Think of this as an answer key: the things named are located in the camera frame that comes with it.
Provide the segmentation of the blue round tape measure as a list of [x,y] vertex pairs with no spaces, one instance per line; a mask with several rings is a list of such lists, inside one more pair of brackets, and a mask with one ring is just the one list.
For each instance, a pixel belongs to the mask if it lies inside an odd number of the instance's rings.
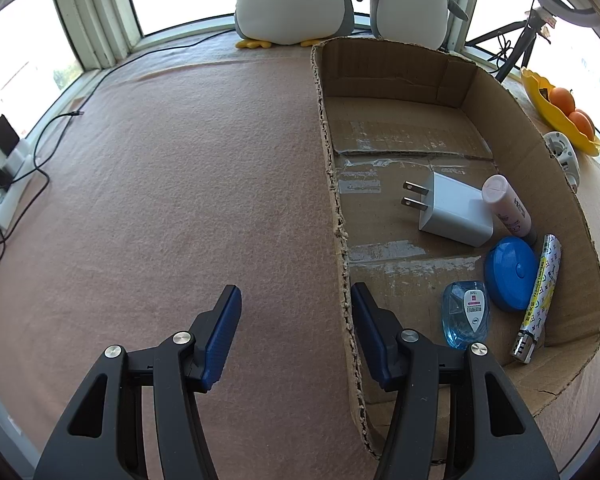
[[516,236],[502,238],[488,252],[483,265],[490,300],[504,312],[524,312],[538,269],[539,258],[526,242]]

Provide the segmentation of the yellow fruit bowl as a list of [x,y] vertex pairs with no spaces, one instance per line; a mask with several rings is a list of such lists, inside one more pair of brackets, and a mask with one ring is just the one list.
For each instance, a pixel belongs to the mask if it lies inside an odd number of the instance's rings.
[[595,135],[595,140],[590,141],[580,133],[575,125],[570,122],[559,108],[554,106],[548,99],[548,92],[554,88],[546,78],[535,73],[533,70],[523,68],[521,79],[527,96],[540,116],[556,131],[563,133],[571,144],[579,151],[590,156],[600,154],[600,139]]

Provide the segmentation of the pink lotion bottle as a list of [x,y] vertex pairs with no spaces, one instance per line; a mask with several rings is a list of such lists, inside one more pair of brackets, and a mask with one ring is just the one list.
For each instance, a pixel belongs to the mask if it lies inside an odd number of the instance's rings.
[[502,174],[486,179],[481,189],[482,200],[501,220],[509,233],[533,246],[538,238],[529,211],[514,188]]

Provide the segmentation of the pink towel mat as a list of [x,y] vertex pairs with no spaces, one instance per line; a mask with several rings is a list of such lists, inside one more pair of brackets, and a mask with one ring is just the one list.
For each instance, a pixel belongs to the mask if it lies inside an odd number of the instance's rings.
[[600,167],[573,191],[519,91],[471,62],[378,40],[237,51],[227,37],[110,74],[48,132],[60,148],[0,263],[0,423],[34,466],[113,344],[160,344],[242,291],[220,381],[197,400],[222,479],[368,479],[393,397],[344,292],[442,337],[446,283],[479,249],[420,232],[406,180],[502,172],[562,242],[546,344],[509,375],[558,465],[600,433]]

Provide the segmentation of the white usb charger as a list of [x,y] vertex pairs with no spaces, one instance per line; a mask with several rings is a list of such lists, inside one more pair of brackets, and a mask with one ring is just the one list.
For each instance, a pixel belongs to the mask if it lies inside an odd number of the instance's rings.
[[494,232],[492,214],[481,191],[459,180],[432,172],[424,185],[404,181],[401,204],[419,211],[419,231],[471,247],[488,242]]

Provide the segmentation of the patterned white lighter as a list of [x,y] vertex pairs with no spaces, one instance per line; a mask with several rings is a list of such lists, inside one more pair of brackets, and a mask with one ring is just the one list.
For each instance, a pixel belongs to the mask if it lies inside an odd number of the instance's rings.
[[561,263],[562,243],[556,235],[546,234],[532,294],[510,352],[510,355],[519,363],[530,363],[532,354],[540,341],[552,304]]

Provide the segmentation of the blue clear small bottle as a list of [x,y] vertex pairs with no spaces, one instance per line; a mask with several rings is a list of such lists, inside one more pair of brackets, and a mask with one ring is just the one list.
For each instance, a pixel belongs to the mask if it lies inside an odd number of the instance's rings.
[[441,325],[449,347],[466,350],[476,341],[485,342],[489,322],[489,296],[483,282],[461,281],[445,287]]

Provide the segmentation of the black tripod stand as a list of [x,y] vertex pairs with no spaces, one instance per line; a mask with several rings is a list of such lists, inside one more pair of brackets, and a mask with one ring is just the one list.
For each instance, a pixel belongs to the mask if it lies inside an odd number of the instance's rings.
[[535,41],[546,36],[547,27],[554,28],[556,18],[543,8],[532,8],[524,20],[509,23],[465,42],[467,49],[486,54],[486,62],[494,65],[491,74],[503,82],[509,73],[519,67],[527,67]]

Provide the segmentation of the small penguin plush toy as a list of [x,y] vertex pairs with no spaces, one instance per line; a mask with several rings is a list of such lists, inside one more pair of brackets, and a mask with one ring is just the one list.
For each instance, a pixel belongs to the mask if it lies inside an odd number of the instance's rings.
[[449,14],[468,19],[454,0],[370,0],[370,28],[376,38],[430,49],[442,46]]

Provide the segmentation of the white travel adapter plug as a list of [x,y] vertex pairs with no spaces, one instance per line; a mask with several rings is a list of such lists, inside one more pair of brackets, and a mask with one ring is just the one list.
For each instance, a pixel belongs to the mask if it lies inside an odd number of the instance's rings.
[[546,147],[564,170],[566,179],[573,192],[577,193],[580,186],[580,167],[576,154],[569,139],[559,131],[550,131],[543,136]]

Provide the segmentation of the brown cardboard box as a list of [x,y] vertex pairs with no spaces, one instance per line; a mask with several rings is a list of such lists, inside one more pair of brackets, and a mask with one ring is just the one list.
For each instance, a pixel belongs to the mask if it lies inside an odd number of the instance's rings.
[[562,245],[557,285],[529,363],[510,353],[521,312],[491,304],[486,343],[563,463],[595,402],[582,389],[600,348],[600,245],[567,177],[516,98],[475,63],[368,38],[311,52],[346,285],[363,282],[406,327],[444,339],[444,290],[482,282],[506,237],[483,203],[506,177],[537,238]]

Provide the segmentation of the white power strip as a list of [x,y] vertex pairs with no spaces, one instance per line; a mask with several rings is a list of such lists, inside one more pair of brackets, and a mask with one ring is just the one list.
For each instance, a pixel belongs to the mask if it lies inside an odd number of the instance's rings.
[[6,230],[16,212],[33,169],[33,144],[20,140],[14,150],[5,155],[0,149],[0,228]]

